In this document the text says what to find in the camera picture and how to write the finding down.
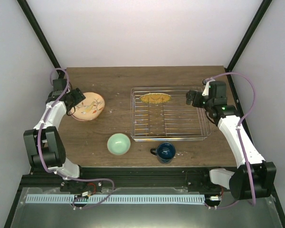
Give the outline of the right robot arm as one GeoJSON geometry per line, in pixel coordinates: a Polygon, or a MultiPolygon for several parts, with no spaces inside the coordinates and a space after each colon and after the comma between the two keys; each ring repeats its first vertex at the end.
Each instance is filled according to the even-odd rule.
{"type": "Polygon", "coordinates": [[[235,157],[235,172],[224,168],[212,169],[202,178],[202,187],[213,191],[218,185],[230,190],[236,200],[255,200],[271,195],[276,176],[273,162],[266,162],[257,151],[243,129],[238,111],[227,104],[225,97],[204,96],[202,92],[190,90],[186,93],[186,103],[205,109],[213,123],[225,136],[235,157]]]}

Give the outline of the pink plate with bird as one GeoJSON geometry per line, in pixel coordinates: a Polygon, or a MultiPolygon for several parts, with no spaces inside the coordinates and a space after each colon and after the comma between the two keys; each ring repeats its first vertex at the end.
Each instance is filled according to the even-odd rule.
{"type": "Polygon", "coordinates": [[[91,121],[96,119],[105,108],[104,98],[97,93],[83,93],[85,99],[75,106],[72,117],[79,121],[91,121]]]}

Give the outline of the woven bamboo-pattern plate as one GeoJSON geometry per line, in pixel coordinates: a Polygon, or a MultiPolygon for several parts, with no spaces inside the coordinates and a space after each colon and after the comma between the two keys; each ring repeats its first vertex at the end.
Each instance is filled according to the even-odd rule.
{"type": "Polygon", "coordinates": [[[170,101],[171,96],[165,93],[148,93],[139,98],[144,103],[160,104],[170,101]]]}

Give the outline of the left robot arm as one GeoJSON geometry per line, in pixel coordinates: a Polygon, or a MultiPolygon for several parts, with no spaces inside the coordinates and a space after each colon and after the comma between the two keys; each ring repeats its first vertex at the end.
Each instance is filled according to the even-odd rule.
{"type": "Polygon", "coordinates": [[[26,130],[23,139],[28,161],[33,169],[43,168],[65,180],[71,180],[71,187],[78,192],[87,188],[87,179],[80,175],[80,166],[72,163],[59,136],[58,128],[62,118],[86,97],[79,88],[51,92],[46,100],[46,109],[40,121],[31,130],[26,130]]]}

